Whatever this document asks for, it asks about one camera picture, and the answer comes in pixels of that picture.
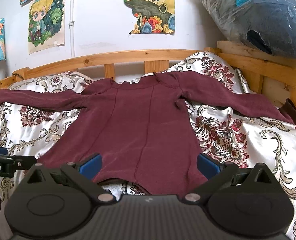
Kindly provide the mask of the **wooden bed frame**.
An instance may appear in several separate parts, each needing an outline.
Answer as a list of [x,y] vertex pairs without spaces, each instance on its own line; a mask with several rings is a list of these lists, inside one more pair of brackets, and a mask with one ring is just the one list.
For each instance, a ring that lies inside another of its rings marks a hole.
[[[265,94],[277,105],[290,98],[296,107],[296,59],[272,56],[231,41],[218,41],[215,48],[207,47],[205,51],[240,69],[252,91]],[[145,73],[161,72],[169,67],[170,61],[181,61],[193,53],[194,50],[153,49],[81,56],[33,69],[21,68],[0,80],[0,89],[25,79],[100,65],[104,66],[105,77],[114,77],[117,63],[143,62]]]

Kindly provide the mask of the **white wall pipe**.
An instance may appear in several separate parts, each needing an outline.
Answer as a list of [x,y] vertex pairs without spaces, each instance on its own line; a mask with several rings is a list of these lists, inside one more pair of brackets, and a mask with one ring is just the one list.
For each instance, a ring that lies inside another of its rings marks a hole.
[[69,35],[70,35],[70,54],[71,54],[71,58],[73,59],[75,57],[75,48],[74,48],[74,0],[70,0]]

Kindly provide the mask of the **maroon long-sleeve sweater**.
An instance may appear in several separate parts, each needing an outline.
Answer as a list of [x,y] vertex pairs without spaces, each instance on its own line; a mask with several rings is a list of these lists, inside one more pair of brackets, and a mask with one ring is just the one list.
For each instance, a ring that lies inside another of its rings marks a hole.
[[194,71],[155,73],[137,83],[95,81],[81,93],[0,90],[4,102],[63,112],[77,119],[38,161],[47,168],[80,162],[98,153],[102,168],[93,178],[120,178],[150,194],[185,195],[206,178],[198,171],[201,153],[186,102],[230,107],[244,116],[296,124],[296,108],[276,108],[262,94],[236,94],[218,80]]

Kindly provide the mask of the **plastic bag of clothes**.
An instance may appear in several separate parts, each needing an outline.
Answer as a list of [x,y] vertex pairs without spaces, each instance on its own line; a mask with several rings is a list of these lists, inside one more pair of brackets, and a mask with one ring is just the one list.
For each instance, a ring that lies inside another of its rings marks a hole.
[[296,0],[200,1],[229,41],[296,59]]

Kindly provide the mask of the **colourful landscape poster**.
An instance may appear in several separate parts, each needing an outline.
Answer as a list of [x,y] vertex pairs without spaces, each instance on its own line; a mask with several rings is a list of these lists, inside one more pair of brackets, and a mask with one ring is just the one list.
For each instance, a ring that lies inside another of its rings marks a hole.
[[174,0],[124,0],[136,18],[131,34],[173,34]]

